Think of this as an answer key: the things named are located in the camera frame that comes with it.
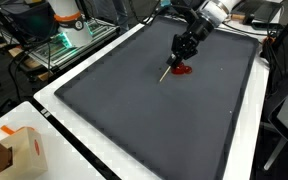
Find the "black surface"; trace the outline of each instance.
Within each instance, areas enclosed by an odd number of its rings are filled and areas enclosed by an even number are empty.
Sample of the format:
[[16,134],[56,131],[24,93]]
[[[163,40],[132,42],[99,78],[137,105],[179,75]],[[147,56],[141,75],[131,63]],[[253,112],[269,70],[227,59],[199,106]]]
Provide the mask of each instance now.
[[157,19],[56,95],[161,177],[220,179],[258,42],[214,32],[187,62],[191,75],[158,84],[185,28]]
[[272,164],[270,170],[263,170],[280,138],[281,136],[277,133],[260,129],[251,180],[288,180],[288,143]]

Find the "red object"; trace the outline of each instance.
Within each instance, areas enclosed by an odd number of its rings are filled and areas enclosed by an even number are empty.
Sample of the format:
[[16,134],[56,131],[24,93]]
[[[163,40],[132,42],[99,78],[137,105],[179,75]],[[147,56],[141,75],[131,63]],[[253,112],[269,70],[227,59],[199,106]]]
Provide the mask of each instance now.
[[184,67],[177,67],[177,68],[172,68],[172,73],[175,74],[175,75],[182,75],[182,74],[185,74],[185,71],[184,71]]
[[190,66],[185,66],[184,72],[185,74],[191,74],[193,72],[193,69]]
[[36,153],[39,156],[40,155],[40,147],[39,147],[38,142],[36,141],[36,139],[34,140],[34,144],[35,144]]
[[182,74],[191,74],[193,69],[190,66],[185,66],[183,62],[181,62],[177,68],[172,68],[172,74],[182,75]]

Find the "cardboard box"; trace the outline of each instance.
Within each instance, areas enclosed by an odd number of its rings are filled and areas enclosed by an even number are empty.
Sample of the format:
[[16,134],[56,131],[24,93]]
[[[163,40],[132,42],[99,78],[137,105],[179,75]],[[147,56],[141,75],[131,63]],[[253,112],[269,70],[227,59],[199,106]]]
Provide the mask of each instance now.
[[47,171],[41,135],[23,128],[0,141],[12,147],[13,165],[0,173],[0,180],[34,180]]

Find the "chair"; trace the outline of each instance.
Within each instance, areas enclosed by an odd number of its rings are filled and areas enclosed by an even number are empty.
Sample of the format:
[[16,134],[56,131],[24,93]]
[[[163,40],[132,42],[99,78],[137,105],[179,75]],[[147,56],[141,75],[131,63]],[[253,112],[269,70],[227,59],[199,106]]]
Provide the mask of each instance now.
[[282,136],[267,163],[264,165],[264,170],[268,171],[288,142],[288,79],[282,81],[277,92],[264,103],[263,117],[270,124],[261,123],[261,125],[265,129],[278,132]]

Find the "wire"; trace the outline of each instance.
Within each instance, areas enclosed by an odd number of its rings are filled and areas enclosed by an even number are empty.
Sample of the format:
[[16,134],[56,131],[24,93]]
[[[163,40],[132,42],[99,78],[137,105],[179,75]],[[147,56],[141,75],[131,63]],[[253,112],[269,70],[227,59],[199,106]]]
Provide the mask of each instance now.
[[0,4],[0,6],[16,5],[16,4],[24,4],[24,3],[3,3],[3,4]]
[[47,62],[47,84],[49,83],[50,79],[50,66],[51,66],[51,46],[50,43],[47,43],[48,45],[48,62]]
[[179,6],[179,5],[168,5],[168,6],[164,6],[163,8],[161,8],[156,14],[155,16],[153,17],[152,21],[150,22],[150,26],[153,24],[153,22],[155,21],[156,17],[161,14],[162,12],[164,12],[166,9],[170,8],[170,7],[173,7],[173,8],[179,8],[179,9],[184,9],[184,10],[187,10],[187,11],[190,11],[191,12],[191,8],[189,7],[186,7],[186,6]]
[[273,55],[273,60],[276,63],[277,69],[279,70],[281,77],[283,77],[283,72],[281,70],[281,67],[280,67],[278,61],[277,61],[276,54],[275,54],[275,52],[274,52],[274,50],[273,50],[271,45],[269,45],[268,47],[270,48],[269,50],[270,50],[271,54]]
[[281,9],[280,17],[282,17],[284,15],[284,12],[285,12],[285,7],[284,7],[284,4],[283,4],[282,9]]
[[5,36],[4,36],[4,34],[3,34],[3,31],[2,31],[2,29],[1,29],[1,26],[0,26],[0,34],[1,34],[2,38],[3,38],[3,40],[4,40],[5,42],[7,42],[6,39],[5,39]]
[[[270,31],[270,28],[269,28],[269,25],[270,25],[270,21],[271,21],[271,18],[272,18],[272,16],[273,16],[273,14],[274,14],[274,9],[272,10],[272,12],[270,13],[270,16],[268,17],[268,19],[267,19],[267,36],[268,37],[272,37],[272,32],[273,32],[273,30],[271,30]],[[277,36],[277,34],[278,34],[278,27],[276,27],[277,29],[276,29],[276,31],[275,31],[275,37],[274,38],[276,38],[276,36]]]
[[[26,57],[27,57],[30,53],[32,53],[36,48],[38,48],[38,47],[41,46],[41,45],[43,45],[43,44],[36,45],[35,47],[33,47],[32,49],[30,49],[29,51],[24,51],[24,52],[23,52],[24,55],[23,55],[23,57],[18,61],[17,65],[16,65],[16,68],[15,68],[15,70],[14,70],[14,76],[13,76],[13,74],[11,73],[11,70],[9,70],[9,74],[10,74],[12,80],[13,80],[13,83],[14,83],[14,85],[15,85],[15,88],[17,89],[16,91],[17,91],[17,96],[18,96],[18,97],[20,97],[19,89],[20,89],[22,92],[27,93],[27,92],[19,85],[19,83],[18,83],[18,81],[17,81],[17,71],[18,71],[18,69],[19,69],[19,66],[20,66],[20,64],[23,63],[24,60],[26,60]],[[10,65],[15,62],[15,59],[16,59],[16,58],[14,57],[13,60],[11,61]]]
[[252,33],[252,32],[247,32],[247,31],[243,31],[243,30],[240,30],[240,29],[237,29],[237,28],[234,28],[226,23],[222,23],[224,26],[227,26],[231,29],[234,29],[235,31],[239,31],[239,32],[242,32],[242,33],[245,33],[245,34],[252,34],[252,35],[257,35],[257,36],[267,36],[267,34],[258,34],[258,33]]
[[287,61],[286,61],[286,50],[285,50],[285,44],[284,41],[282,41],[282,47],[283,47],[283,58],[284,58],[284,75],[286,75],[286,71],[287,71]]
[[232,30],[232,29],[226,29],[226,28],[221,28],[221,27],[218,27],[217,29],[222,29],[222,30],[225,30],[225,31],[230,31],[230,32],[235,32],[235,33],[238,33],[238,34],[241,34],[241,35],[244,35],[244,36],[248,36],[248,37],[252,37],[246,33],[242,33],[240,31],[236,31],[236,30]]
[[31,41],[31,42],[28,42],[29,44],[45,43],[45,41],[48,41],[49,38],[51,37],[51,34],[52,34],[52,32],[54,31],[54,28],[56,28],[56,26],[55,26],[55,24],[56,24],[55,21],[52,21],[52,26],[51,26],[50,32],[48,33],[47,37],[45,38],[45,37],[41,37],[41,36],[37,36],[37,35],[31,34],[31,33],[27,32],[27,31],[23,30],[21,27],[19,27],[19,26],[18,26],[16,23],[14,23],[14,21],[12,21],[9,17],[5,16],[5,18],[8,19],[9,22],[13,22],[12,24],[16,27],[16,29],[17,29],[18,31],[20,31],[20,32],[22,32],[22,33],[24,33],[24,34],[26,34],[26,35],[29,35],[29,36],[34,37],[34,38],[36,38],[37,40],[39,40],[39,41],[37,41],[37,42],[32,42],[32,41]]
[[12,44],[13,43],[13,35],[11,36],[11,39],[10,39],[10,44]]
[[17,85],[17,83],[16,83],[16,81],[15,81],[15,78],[14,78],[14,76],[13,76],[13,74],[12,74],[12,71],[11,71],[11,67],[12,67],[12,64],[13,64],[14,61],[15,61],[15,57],[14,57],[14,58],[12,59],[12,61],[9,63],[7,70],[8,70],[8,73],[9,73],[9,75],[11,76],[12,81],[13,81],[13,83],[14,83],[14,85],[15,85],[15,90],[16,90],[17,99],[19,100],[19,102],[22,102],[21,96],[20,96],[20,92],[19,92],[19,89],[18,89],[18,85]]
[[151,14],[150,14],[148,17],[144,17],[144,18],[143,18],[143,19],[146,19],[146,20],[144,20],[144,21],[143,21],[143,20],[141,21],[141,20],[139,19],[139,16],[137,16],[137,13],[136,13],[135,8],[134,8],[134,5],[133,5],[133,0],[129,0],[128,2],[129,2],[129,4],[130,4],[131,11],[132,11],[132,13],[133,13],[136,21],[137,21],[138,23],[140,23],[140,24],[147,25],[148,22],[149,22],[149,20],[150,20],[151,17],[153,16],[153,14],[154,14],[157,6],[160,4],[161,0],[158,0],[158,1],[157,1],[157,3],[155,4],[155,6],[154,6],[154,8],[153,8],[153,10],[152,10],[152,12],[151,12]]
[[[266,59],[267,59],[267,61],[268,61],[268,63],[269,63],[269,68],[270,68],[270,74],[272,73],[272,71],[273,71],[273,69],[274,69],[274,66],[273,66],[273,63],[271,62],[271,58],[270,58],[270,54],[269,54],[269,50],[268,50],[268,44],[269,42],[268,41],[265,41],[264,42],[264,46],[263,46],[263,51],[265,52],[265,54],[266,54]],[[270,95],[272,95],[272,94],[274,94],[274,93],[272,93],[273,91],[274,91],[274,82],[273,82],[273,80],[272,80],[272,76],[269,76],[269,87],[268,87],[268,91],[267,91],[267,94],[266,94],[266,97],[268,97],[268,96],[270,96]]]
[[97,19],[94,17],[94,9],[93,9],[93,5],[92,5],[92,3],[89,2],[89,1],[86,1],[86,3],[88,3],[88,4],[91,6],[91,12],[89,12],[88,10],[87,10],[87,11],[91,14],[92,19],[95,21],[95,23],[96,23],[97,25],[101,25],[101,26],[108,26],[108,27],[116,27],[116,26],[109,25],[109,24],[102,24],[102,23],[99,23],[99,22],[97,21]]

